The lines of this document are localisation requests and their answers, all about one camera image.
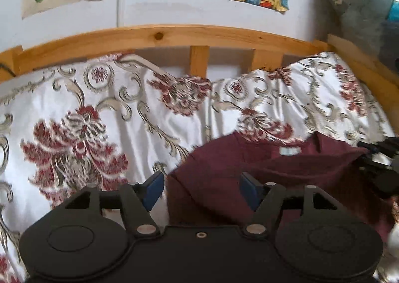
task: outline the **maroon cloth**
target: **maroon cloth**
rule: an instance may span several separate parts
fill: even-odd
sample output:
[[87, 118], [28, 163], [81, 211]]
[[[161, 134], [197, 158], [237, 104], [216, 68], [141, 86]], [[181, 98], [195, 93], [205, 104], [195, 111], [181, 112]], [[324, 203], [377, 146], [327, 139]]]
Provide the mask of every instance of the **maroon cloth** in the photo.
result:
[[319, 186], [372, 225], [385, 241], [394, 225], [392, 206], [379, 199], [351, 166], [367, 150], [320, 133], [295, 146], [301, 148], [299, 154], [281, 155], [278, 143], [248, 142], [234, 132], [197, 148], [167, 178], [170, 223], [248, 222], [253, 211], [239, 190], [240, 175], [246, 171], [261, 183]]

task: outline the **wooden headboard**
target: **wooden headboard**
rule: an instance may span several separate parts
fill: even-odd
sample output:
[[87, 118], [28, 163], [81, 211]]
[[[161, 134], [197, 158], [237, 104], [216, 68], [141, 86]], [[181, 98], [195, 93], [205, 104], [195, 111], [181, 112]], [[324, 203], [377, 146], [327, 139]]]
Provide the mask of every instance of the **wooden headboard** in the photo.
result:
[[[358, 79], [366, 83], [399, 132], [399, 76], [363, 54], [352, 43], [329, 36], [328, 43], [305, 42], [242, 28], [208, 25], [142, 25], [112, 28], [74, 35], [23, 50], [21, 46], [0, 53], [3, 63], [15, 75], [84, 60], [113, 52], [132, 52], [139, 48], [190, 47], [190, 73], [206, 77], [209, 47], [252, 49], [248, 71], [274, 70], [281, 66], [285, 54], [310, 56], [322, 51], [338, 53]], [[0, 81], [12, 76], [0, 70]]]

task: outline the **metal screw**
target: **metal screw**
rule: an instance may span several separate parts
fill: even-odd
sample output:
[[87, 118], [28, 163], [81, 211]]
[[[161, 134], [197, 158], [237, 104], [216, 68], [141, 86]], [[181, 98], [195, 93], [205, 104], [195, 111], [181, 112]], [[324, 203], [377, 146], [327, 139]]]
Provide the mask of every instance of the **metal screw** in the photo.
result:
[[249, 233], [253, 233], [254, 235], [260, 235], [261, 233], [264, 233], [266, 231], [266, 227], [261, 224], [250, 224], [247, 226], [246, 230]]
[[197, 238], [206, 238], [208, 235], [205, 232], [197, 232]]
[[136, 230], [142, 235], [150, 235], [156, 231], [156, 228], [152, 224], [142, 224]]

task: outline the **wooden slat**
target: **wooden slat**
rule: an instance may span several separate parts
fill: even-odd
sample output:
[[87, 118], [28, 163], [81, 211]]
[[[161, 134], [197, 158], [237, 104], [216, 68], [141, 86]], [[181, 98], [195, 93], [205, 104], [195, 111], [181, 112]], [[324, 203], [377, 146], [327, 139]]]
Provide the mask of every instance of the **wooden slat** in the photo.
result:
[[319, 52], [312, 43], [242, 28], [205, 25], [142, 25], [75, 35], [23, 51], [17, 57], [21, 73], [67, 60], [107, 52], [158, 46], [251, 48], [294, 55]]
[[268, 50], [253, 50], [252, 63], [248, 69], [251, 72], [256, 69], [272, 71], [280, 68], [283, 62], [284, 53]]
[[102, 55], [110, 55], [110, 54], [115, 54], [115, 53], [134, 54], [135, 51], [136, 50], [133, 50], [133, 49], [129, 50], [129, 51], [124, 51], [124, 52], [122, 52], [120, 50], [118, 50], [118, 51], [110, 51], [110, 52], [105, 52], [104, 54], [100, 54], [100, 55], [98, 55], [98, 54], [87, 55], [86, 59], [94, 59], [94, 58], [98, 58], [99, 56], [102, 56]]
[[351, 63], [360, 63], [364, 68], [378, 72], [388, 81], [399, 86], [399, 75], [383, 65], [377, 58], [371, 57], [362, 52], [351, 41], [345, 40], [335, 35], [328, 35], [328, 43], [344, 61], [351, 66]]
[[[18, 75], [18, 69], [15, 67], [15, 59], [18, 54], [22, 52], [22, 46], [16, 46], [7, 51], [0, 53], [0, 62], [5, 66], [9, 67], [16, 75]], [[13, 76], [7, 71], [0, 69], [0, 82], [12, 79]]]
[[312, 42], [312, 44], [313, 44], [314, 46], [318, 47], [319, 50], [320, 50], [320, 52], [329, 52], [329, 51], [332, 50], [331, 45], [329, 45], [328, 43], [323, 42], [323, 41], [314, 40], [314, 41]]
[[209, 46], [190, 47], [190, 74], [206, 78], [208, 68]]

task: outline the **floral bedspread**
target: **floral bedspread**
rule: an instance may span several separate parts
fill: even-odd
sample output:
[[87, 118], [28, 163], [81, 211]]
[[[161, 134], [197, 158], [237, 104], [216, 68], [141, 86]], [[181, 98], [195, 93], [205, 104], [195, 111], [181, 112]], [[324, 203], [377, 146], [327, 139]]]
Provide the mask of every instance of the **floral bedspread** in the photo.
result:
[[[0, 283], [27, 278], [21, 233], [88, 184], [111, 190], [154, 171], [167, 175], [233, 131], [287, 145], [315, 131], [352, 145], [394, 135], [368, 89], [327, 52], [213, 83], [175, 78], [135, 55], [106, 56], [1, 84], [0, 116]], [[166, 196], [151, 211], [159, 225], [168, 222]], [[379, 275], [395, 282], [389, 246], [388, 254], [393, 261]]]

